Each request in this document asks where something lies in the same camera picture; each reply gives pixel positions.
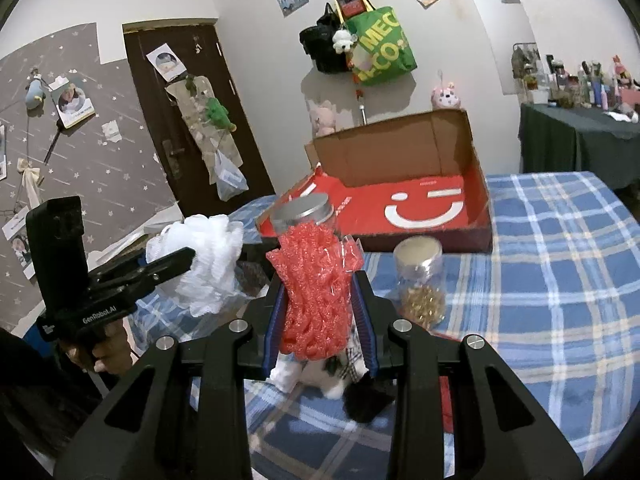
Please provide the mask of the left human hand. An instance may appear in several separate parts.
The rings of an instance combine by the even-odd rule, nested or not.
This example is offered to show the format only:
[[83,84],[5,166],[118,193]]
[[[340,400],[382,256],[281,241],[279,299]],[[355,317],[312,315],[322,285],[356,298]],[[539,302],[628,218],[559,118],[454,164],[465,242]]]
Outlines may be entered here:
[[91,350],[63,344],[66,356],[84,370],[125,375],[132,367],[131,347],[122,320],[104,326],[103,339]]

